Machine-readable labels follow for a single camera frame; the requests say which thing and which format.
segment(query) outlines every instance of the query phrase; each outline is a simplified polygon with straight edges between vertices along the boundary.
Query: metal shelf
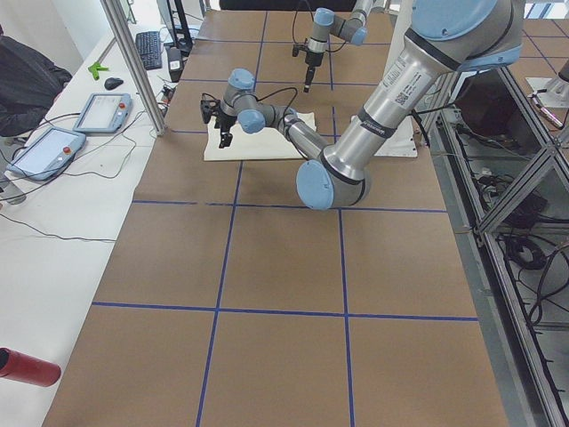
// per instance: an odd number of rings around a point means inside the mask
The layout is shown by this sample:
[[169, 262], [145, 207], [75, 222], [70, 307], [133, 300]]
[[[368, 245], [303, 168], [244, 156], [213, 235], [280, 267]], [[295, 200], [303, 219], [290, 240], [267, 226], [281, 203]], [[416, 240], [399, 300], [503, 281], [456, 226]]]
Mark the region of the metal shelf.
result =
[[[558, 180], [558, 185], [555, 186], [557, 194], [561, 191], [564, 197], [567, 197], [558, 211], [562, 213], [565, 208], [564, 217], [569, 216], [569, 210], [566, 209], [569, 206], [569, 149], [559, 147], [557, 140], [549, 134], [506, 68], [492, 73], [495, 73], [508, 90], [529, 132], [535, 137], [534, 153], [523, 158], [517, 153], [497, 154], [491, 149], [478, 146], [465, 147], [465, 141], [456, 134], [454, 124], [450, 123], [448, 118], [445, 119], [445, 114], [439, 118], [438, 135], [435, 136], [439, 138], [439, 143], [453, 154], [452, 161], [457, 165], [455, 179], [459, 180], [465, 189], [463, 203], [472, 214], [472, 225], [477, 235], [479, 250], [486, 252], [492, 262], [493, 271], [488, 271], [488, 274], [493, 274], [498, 279], [511, 323], [524, 351], [525, 363], [532, 374], [549, 425], [562, 427], [566, 426], [566, 414], [569, 413], [569, 312], [560, 310], [555, 300], [544, 301], [544, 315], [539, 327], [529, 325], [526, 307], [531, 307], [535, 302], [535, 293], [530, 290], [531, 286], [524, 288], [510, 278], [510, 265], [503, 255], [499, 235], [503, 230], [504, 220], [519, 204], [540, 185], [543, 186], [542, 183], [549, 185], [551, 180]], [[492, 206], [481, 200], [479, 188], [473, 181], [472, 172], [480, 173], [483, 165], [491, 165], [490, 169], [495, 167], [507, 171], [508, 176], [512, 178]], [[569, 224], [553, 228], [546, 225], [538, 231], [535, 230], [533, 229], [533, 232], [549, 233], [557, 243], [569, 237]], [[535, 279], [530, 275], [526, 278], [532, 283]], [[557, 298], [564, 299], [563, 304], [569, 306], [569, 289], [564, 292], [563, 296]]]

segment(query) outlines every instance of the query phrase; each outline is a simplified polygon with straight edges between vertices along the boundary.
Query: metal pole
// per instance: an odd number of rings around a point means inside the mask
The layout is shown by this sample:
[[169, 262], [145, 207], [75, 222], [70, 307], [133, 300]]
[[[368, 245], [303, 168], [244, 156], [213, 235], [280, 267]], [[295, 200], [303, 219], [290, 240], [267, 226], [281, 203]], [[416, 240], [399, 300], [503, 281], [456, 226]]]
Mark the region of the metal pole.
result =
[[163, 135], [165, 129], [164, 117], [158, 108], [156, 98], [152, 92], [152, 87], [148, 81], [146, 70], [142, 65], [142, 60], [136, 51], [136, 47], [134, 46], [131, 32], [128, 29], [128, 24], [126, 23], [123, 8], [119, 0], [100, 0], [100, 3], [107, 14], [108, 23], [113, 30], [116, 43], [123, 54], [126, 66], [131, 72], [134, 84], [142, 98], [144, 109], [147, 111], [150, 120], [152, 120], [152, 125], [156, 130], [156, 134]]

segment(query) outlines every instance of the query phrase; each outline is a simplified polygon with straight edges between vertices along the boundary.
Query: red bottle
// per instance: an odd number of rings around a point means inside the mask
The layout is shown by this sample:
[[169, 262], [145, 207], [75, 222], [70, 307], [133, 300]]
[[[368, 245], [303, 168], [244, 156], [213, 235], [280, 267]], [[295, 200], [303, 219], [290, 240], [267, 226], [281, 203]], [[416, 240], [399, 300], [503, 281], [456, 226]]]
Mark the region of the red bottle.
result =
[[61, 368], [54, 363], [15, 350], [0, 349], [0, 378], [49, 387], [60, 376]]

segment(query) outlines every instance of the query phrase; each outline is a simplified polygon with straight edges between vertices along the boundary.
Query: metal rack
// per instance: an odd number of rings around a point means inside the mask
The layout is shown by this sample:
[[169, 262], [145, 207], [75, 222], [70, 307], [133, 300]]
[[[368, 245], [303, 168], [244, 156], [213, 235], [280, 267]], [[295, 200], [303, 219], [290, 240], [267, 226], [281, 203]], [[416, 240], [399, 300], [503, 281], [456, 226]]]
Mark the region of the metal rack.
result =
[[[452, 123], [440, 115], [437, 121], [437, 130], [431, 133], [431, 137], [438, 139], [446, 150], [452, 154], [456, 164], [455, 179], [461, 182], [465, 189], [463, 204], [474, 218], [473, 230], [477, 239], [480, 252], [485, 252], [492, 261], [492, 273], [498, 280], [503, 300], [505, 301], [516, 331], [517, 339], [523, 349], [525, 363], [531, 372], [535, 390], [541, 401], [544, 414], [547, 416], [549, 425], [561, 427], [566, 425], [567, 413], [569, 413], [569, 398], [565, 397], [565, 390], [560, 390], [568, 384], [569, 375], [569, 315], [567, 320], [548, 321], [540, 324], [540, 327], [531, 327], [525, 310], [524, 298], [531, 298], [529, 294], [520, 294], [517, 283], [511, 279], [507, 261], [502, 252], [499, 235], [503, 229], [503, 222], [538, 186], [547, 179], [557, 179], [561, 182], [569, 195], [569, 150], [563, 150], [558, 140], [553, 137], [549, 130], [537, 117], [525, 95], [519, 89], [514, 77], [507, 68], [492, 71], [507, 88], [510, 96], [515, 101], [518, 111], [523, 116], [529, 130], [535, 137], [535, 152], [528, 158], [522, 156], [475, 156], [478, 163], [484, 161], [493, 162], [495, 165], [506, 165], [510, 169], [516, 169], [515, 177], [508, 187], [501, 193], [500, 198], [492, 205], [484, 207], [480, 193], [472, 180], [471, 159], [466, 159], [464, 145], [455, 134]], [[448, 81], [456, 81], [456, 76], [449, 77]], [[561, 236], [563, 239], [569, 236], [567, 226], [559, 226], [545, 232]]]

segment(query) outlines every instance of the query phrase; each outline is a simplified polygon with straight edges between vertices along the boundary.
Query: electronic device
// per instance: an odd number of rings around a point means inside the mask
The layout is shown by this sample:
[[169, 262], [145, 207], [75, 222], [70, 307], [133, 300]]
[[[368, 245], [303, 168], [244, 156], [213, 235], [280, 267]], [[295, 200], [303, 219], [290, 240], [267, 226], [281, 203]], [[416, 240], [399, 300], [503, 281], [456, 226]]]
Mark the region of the electronic device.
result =
[[180, 25], [174, 23], [171, 0], [156, 0], [158, 5], [158, 11], [160, 11], [160, 16], [164, 22], [170, 37], [172, 38], [173, 47], [180, 49], [183, 56], [189, 56], [189, 53], [194, 47], [192, 42], [192, 37], [189, 34], [188, 20], [186, 20], [186, 13], [184, 12], [184, 6], [181, 0], [174, 0], [175, 11], [177, 14], [178, 21]]
[[50, 127], [6, 169], [34, 181], [45, 181], [62, 172], [85, 144], [83, 133]]
[[92, 93], [73, 130], [80, 133], [115, 133], [131, 111], [128, 93]]
[[181, 58], [181, 50], [175, 47], [166, 48], [168, 55], [168, 72], [173, 83], [180, 81], [181, 72], [184, 70], [184, 62]]
[[159, 31], [144, 31], [134, 38], [136, 50], [139, 53], [144, 69], [162, 67], [162, 49]]

